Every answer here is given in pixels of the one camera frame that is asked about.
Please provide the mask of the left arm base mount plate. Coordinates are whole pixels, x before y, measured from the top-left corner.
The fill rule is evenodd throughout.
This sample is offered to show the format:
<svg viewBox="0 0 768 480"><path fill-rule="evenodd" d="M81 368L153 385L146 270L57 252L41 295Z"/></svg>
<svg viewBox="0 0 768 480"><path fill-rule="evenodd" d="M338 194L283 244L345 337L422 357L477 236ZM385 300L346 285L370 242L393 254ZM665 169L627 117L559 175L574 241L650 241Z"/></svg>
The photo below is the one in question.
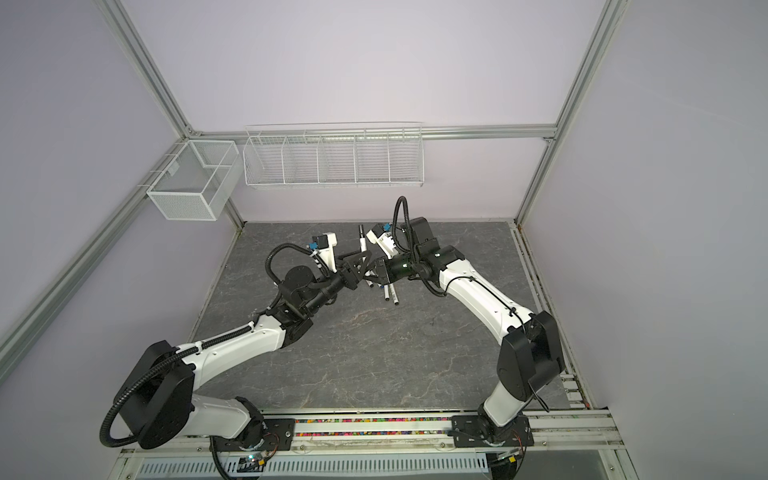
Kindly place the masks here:
<svg viewBox="0 0 768 480"><path fill-rule="evenodd" d="M277 452L291 448L296 421L294 418L267 418L251 422L241 434L233 439L215 437L217 452Z"/></svg>

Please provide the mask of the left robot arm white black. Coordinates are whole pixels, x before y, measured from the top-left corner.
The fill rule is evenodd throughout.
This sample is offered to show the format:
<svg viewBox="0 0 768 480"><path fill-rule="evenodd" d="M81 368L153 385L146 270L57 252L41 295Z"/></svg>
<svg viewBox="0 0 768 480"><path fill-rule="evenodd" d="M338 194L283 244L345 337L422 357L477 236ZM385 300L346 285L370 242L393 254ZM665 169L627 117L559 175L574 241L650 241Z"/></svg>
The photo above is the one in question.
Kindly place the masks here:
<svg viewBox="0 0 768 480"><path fill-rule="evenodd" d="M258 447L267 428L252 402L201 396L198 389L251 358L296 342L321 307L363 281L370 263L368 252L340 257L336 272L325 279L304 265L294 267L269 308L245 325L203 341L173 346L162 340L147 347L102 421L101 444L136 443L148 450L180 436L205 436L242 450Z"/></svg>

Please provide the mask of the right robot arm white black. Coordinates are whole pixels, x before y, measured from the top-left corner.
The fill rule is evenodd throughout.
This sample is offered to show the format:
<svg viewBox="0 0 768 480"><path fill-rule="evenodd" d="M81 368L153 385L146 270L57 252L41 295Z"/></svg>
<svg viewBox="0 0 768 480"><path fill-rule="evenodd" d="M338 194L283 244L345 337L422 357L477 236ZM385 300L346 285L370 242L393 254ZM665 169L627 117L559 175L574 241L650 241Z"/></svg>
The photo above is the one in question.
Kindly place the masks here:
<svg viewBox="0 0 768 480"><path fill-rule="evenodd" d="M433 294L458 300L491 332L499 344L498 382L479 414L493 427L508 426L565 370L554 317L503 294L457 248L440 245L425 218L403 227L379 223L364 237L385 254L369 269L370 280L384 285L419 280Z"/></svg>

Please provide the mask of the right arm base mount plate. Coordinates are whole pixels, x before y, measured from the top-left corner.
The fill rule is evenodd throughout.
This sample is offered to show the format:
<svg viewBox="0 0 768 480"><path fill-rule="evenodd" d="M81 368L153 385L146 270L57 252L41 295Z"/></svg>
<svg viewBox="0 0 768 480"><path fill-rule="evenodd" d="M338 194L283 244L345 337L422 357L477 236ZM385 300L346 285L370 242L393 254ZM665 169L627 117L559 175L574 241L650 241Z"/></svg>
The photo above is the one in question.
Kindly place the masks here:
<svg viewBox="0 0 768 480"><path fill-rule="evenodd" d="M518 415L504 426L478 413L455 415L447 434L457 448L528 447L534 444L529 418Z"/></svg>

